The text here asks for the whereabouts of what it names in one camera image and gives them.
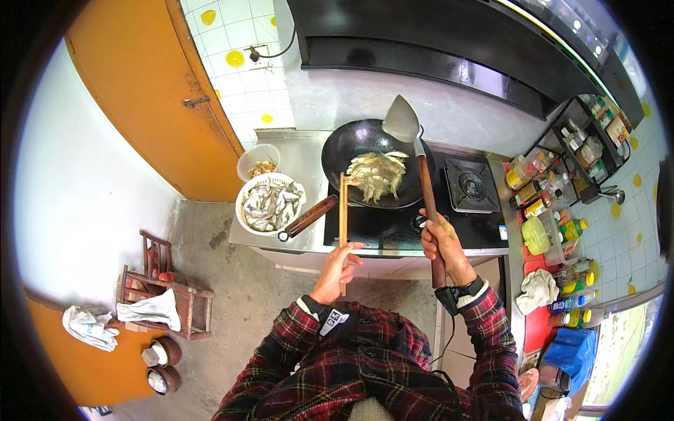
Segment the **person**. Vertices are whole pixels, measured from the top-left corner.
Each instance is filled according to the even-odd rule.
[[[454,228],[438,219],[422,231],[424,254],[440,253],[455,286],[478,282]],[[326,256],[314,289],[281,310],[213,420],[523,420],[510,322],[488,281],[457,302],[477,355],[460,389],[428,371],[428,339],[411,321],[335,302],[353,279],[344,262],[362,265],[350,253],[362,247],[350,242]]]

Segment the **door latch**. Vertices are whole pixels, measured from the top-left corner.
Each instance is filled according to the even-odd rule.
[[[200,104],[202,102],[210,101],[210,98],[207,96],[202,96],[201,98],[197,98],[195,100],[184,100],[183,105],[184,106],[191,106],[194,107],[196,104]]]

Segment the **metal spatula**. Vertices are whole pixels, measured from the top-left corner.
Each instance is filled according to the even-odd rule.
[[[414,144],[415,156],[419,160],[419,177],[421,178],[423,201],[426,203],[426,217],[437,224],[433,183],[431,182],[431,175],[428,172],[426,153],[421,144],[419,118],[410,103],[401,95],[396,97],[391,108],[388,109],[386,118],[381,123],[381,128],[401,142]],[[433,244],[437,247],[437,238],[435,237],[433,237]],[[439,249],[435,256],[436,259],[431,262],[433,288],[441,288],[447,286],[445,261],[442,259]]]

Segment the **wok handle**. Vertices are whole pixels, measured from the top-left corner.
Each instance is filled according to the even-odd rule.
[[[426,163],[426,156],[420,155],[419,159],[419,176],[421,177],[421,190],[423,192],[423,201],[426,204],[426,218],[438,223],[437,210],[435,209],[435,196],[433,195],[433,182],[428,171],[428,163]],[[433,288],[438,289],[447,286],[447,273],[445,272],[445,261],[440,255],[440,249],[437,245],[437,238],[433,237],[432,243],[437,248],[435,260],[431,260],[431,279]]]
[[[322,217],[329,210],[331,210],[337,204],[337,200],[337,195],[330,195],[321,200],[313,208],[309,209],[302,216],[297,218],[292,224],[288,225],[286,229],[279,234],[279,238],[281,238],[280,235],[283,233],[288,234],[288,238],[294,238],[300,232],[304,231],[304,229],[306,229],[308,226],[318,221],[318,218]]]

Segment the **electrical outlet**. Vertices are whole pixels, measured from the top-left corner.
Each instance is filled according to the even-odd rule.
[[[269,54],[269,47],[266,45],[261,45],[255,47],[255,51],[257,51],[258,54],[260,55],[270,55]],[[260,57],[257,62],[254,62],[250,59],[250,50],[247,51],[248,54],[245,55],[246,62],[249,62],[247,64],[250,64],[251,69],[262,69],[264,67],[271,67],[272,66],[272,60],[271,59],[263,59]]]

